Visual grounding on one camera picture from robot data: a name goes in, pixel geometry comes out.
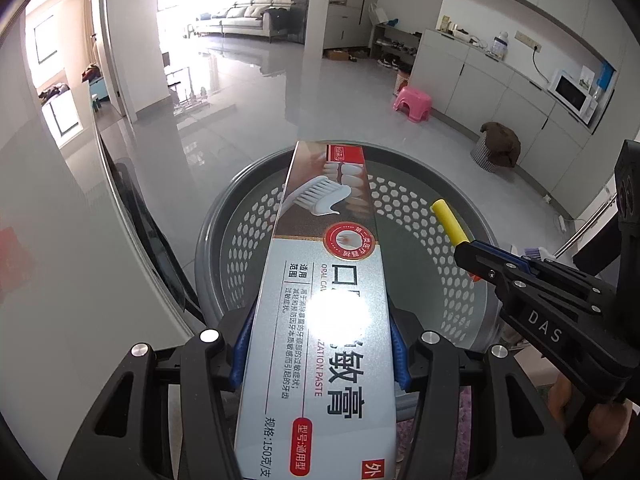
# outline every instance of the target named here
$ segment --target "pink stool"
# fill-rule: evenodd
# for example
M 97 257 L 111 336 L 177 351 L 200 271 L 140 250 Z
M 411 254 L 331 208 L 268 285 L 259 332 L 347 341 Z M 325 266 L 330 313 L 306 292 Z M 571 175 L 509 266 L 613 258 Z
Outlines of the pink stool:
M 394 110 L 397 112 L 402 105 L 409 108 L 409 120 L 419 123 L 429 118 L 431 97 L 411 86 L 405 86 L 396 98 Z

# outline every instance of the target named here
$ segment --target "window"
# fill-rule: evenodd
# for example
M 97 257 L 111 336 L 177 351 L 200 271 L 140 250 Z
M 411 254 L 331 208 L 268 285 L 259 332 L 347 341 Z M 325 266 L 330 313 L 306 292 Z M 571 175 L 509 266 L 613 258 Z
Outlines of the window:
M 49 16 L 33 29 L 36 40 L 36 56 L 38 63 L 42 64 L 58 52 L 58 32 L 56 20 Z
M 71 91 L 55 96 L 42 107 L 51 135 L 60 146 L 82 130 Z

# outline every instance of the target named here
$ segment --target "glossy tile floor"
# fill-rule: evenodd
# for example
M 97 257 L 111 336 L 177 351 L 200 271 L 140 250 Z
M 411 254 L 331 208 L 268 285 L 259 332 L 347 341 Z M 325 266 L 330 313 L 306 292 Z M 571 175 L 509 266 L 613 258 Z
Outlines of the glossy tile floor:
M 170 50 L 171 100 L 102 132 L 114 160 L 129 159 L 149 211 L 193 281 L 207 210 L 232 177 L 297 139 L 371 142 L 445 175 L 485 216 L 500 244 L 555 251 L 567 236 L 558 213 L 519 176 L 487 173 L 474 143 L 431 118 L 393 112 L 396 72 L 371 60 L 303 58 L 301 45 L 207 36 Z

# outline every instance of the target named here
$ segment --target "power cord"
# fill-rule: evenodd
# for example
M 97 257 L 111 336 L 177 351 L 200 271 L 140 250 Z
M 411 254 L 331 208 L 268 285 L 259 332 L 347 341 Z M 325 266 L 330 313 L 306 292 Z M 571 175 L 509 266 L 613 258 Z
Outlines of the power cord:
M 538 46 L 536 45 L 533 48 L 533 54 L 531 55 L 531 59 L 533 60 L 533 66 L 536 67 L 536 70 L 538 70 L 538 73 L 542 76 L 542 78 L 546 81 L 546 84 L 549 84 L 549 79 L 547 79 L 545 77 L 545 75 L 540 72 L 540 70 L 538 69 L 538 66 L 536 65 L 536 52 L 538 51 Z

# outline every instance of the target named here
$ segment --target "white bag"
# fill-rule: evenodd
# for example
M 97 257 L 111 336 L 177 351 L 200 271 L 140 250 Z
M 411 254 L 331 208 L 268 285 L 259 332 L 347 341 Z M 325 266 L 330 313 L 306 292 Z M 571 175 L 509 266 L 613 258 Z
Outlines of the white bag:
M 377 6 L 376 4 L 369 5 L 369 19 L 374 25 L 377 25 L 379 23 L 386 23 L 389 21 L 389 18 L 386 16 L 386 12 L 384 11 L 384 9 Z

